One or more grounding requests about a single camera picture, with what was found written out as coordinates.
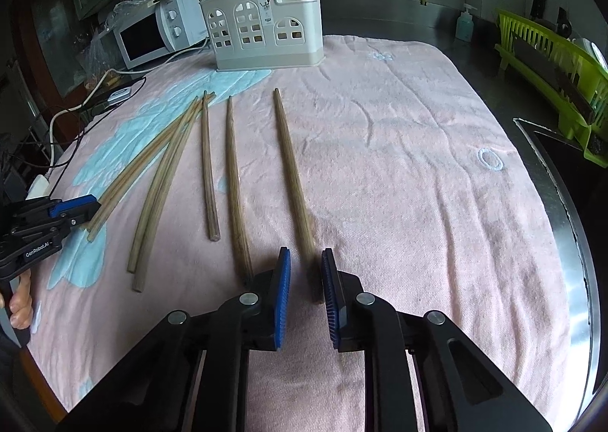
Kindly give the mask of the person's left hand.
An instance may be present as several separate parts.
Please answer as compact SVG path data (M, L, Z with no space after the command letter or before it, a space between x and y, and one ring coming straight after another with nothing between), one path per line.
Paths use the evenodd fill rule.
M31 296L31 271L24 271L20 275L19 285L7 303L11 315L10 325L14 329L28 329L33 320L33 301Z

